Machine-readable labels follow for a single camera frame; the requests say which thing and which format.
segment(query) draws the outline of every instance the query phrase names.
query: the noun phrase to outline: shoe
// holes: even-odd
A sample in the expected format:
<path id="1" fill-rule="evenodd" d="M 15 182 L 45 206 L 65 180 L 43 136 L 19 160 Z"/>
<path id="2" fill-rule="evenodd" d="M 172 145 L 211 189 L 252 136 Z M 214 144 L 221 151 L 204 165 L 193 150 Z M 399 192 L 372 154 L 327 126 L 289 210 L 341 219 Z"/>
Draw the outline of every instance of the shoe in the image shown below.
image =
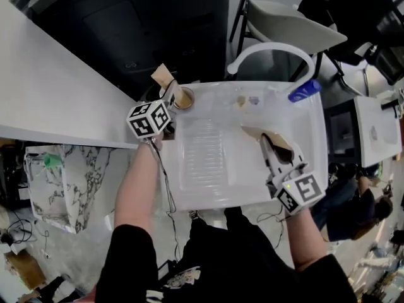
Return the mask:
<path id="1" fill-rule="evenodd" d="M 377 241 L 372 242 L 372 244 L 370 245 L 368 252 L 372 252 L 375 249 L 377 249 L 379 246 L 377 245 Z"/>
<path id="2" fill-rule="evenodd" d="M 191 210 L 190 212 L 188 212 L 189 217 L 191 218 L 191 220 L 195 220 L 195 219 L 200 219 L 201 216 L 199 215 L 198 210 Z"/>
<path id="3" fill-rule="evenodd" d="M 69 276 L 68 274 L 62 274 L 61 277 L 63 278 L 63 280 L 64 280 L 65 282 L 72 283 L 71 278 L 70 278 L 70 276 Z"/>

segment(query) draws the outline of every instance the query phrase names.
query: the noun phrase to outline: person's arm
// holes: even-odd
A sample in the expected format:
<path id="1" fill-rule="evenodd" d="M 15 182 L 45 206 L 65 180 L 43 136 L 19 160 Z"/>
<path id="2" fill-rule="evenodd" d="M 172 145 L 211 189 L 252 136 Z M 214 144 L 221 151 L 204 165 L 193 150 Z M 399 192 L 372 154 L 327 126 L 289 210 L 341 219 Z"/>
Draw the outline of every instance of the person's arm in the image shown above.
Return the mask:
<path id="1" fill-rule="evenodd" d="M 18 299 L 18 303 L 26 303 L 28 302 L 30 299 L 35 299 L 37 297 L 40 297 L 40 294 L 37 290 L 33 290 L 31 293 L 29 294 L 23 294 L 23 296 L 21 296 Z"/>
<path id="2" fill-rule="evenodd" d="M 297 271 L 304 271 L 327 255 L 326 244 L 309 209 L 289 217 L 286 224 L 290 252 Z"/>
<path id="3" fill-rule="evenodd" d="M 158 162 L 151 146 L 140 144 L 133 163 L 118 190 L 115 228 L 134 225 L 150 233 L 156 195 Z"/>
<path id="4" fill-rule="evenodd" d="M 147 291 L 157 286 L 157 258 L 150 237 L 157 176 L 155 153 L 142 143 L 118 190 L 115 230 L 97 284 L 96 303 L 146 302 Z"/>
<path id="5" fill-rule="evenodd" d="M 360 177 L 358 180 L 359 196 L 364 195 L 364 193 L 369 189 L 372 182 L 367 177 Z"/>

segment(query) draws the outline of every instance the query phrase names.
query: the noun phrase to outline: forearm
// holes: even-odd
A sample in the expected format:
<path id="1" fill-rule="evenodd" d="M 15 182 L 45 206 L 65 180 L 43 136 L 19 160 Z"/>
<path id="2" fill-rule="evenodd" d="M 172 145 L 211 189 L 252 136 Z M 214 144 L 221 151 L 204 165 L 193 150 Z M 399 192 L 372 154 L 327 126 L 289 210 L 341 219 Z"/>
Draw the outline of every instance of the forearm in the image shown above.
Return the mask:
<path id="1" fill-rule="evenodd" d="M 287 219 L 290 252 L 297 271 L 303 271 L 327 255 L 326 244 L 309 209 Z"/>
<path id="2" fill-rule="evenodd" d="M 140 144 L 131 168 L 118 190 L 115 228 L 128 224 L 150 233 L 157 188 L 158 162 L 149 145 Z"/>
<path id="3" fill-rule="evenodd" d="M 362 196 L 369 189 L 370 185 L 371 182 L 367 177 L 361 177 L 358 180 L 359 194 Z"/>

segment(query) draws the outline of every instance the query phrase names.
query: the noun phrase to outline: white plastic tub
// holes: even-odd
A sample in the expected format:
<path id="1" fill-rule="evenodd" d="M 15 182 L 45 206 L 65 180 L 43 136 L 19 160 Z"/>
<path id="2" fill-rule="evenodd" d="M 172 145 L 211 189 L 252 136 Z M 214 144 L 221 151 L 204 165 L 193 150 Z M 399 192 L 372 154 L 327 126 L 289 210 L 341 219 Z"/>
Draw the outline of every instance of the white plastic tub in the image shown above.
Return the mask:
<path id="1" fill-rule="evenodd" d="M 178 210 L 225 208 L 271 201 L 265 182 L 270 174 L 259 143 L 241 129 L 256 126 L 294 140 L 305 160 L 327 186 L 328 155 L 319 94 L 295 104 L 287 82 L 236 81 L 185 85 L 195 104 L 177 110 L 174 141 L 164 141 L 162 160 Z M 248 106 L 240 108 L 240 96 Z M 163 198 L 165 181 L 161 179 Z"/>

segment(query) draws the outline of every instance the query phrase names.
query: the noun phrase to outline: white desk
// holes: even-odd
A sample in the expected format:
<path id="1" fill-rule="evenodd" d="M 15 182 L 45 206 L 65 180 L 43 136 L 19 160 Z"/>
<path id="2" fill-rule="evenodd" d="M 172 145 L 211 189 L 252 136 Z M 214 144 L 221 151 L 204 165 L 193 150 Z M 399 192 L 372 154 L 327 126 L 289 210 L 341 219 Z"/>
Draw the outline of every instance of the white desk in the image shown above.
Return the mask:
<path id="1" fill-rule="evenodd" d="M 0 137 L 136 148 L 134 100 L 0 0 Z"/>
<path id="2" fill-rule="evenodd" d="M 361 162 L 374 165 L 401 152 L 400 122 L 393 109 L 382 110 L 376 98 L 355 97 Z"/>

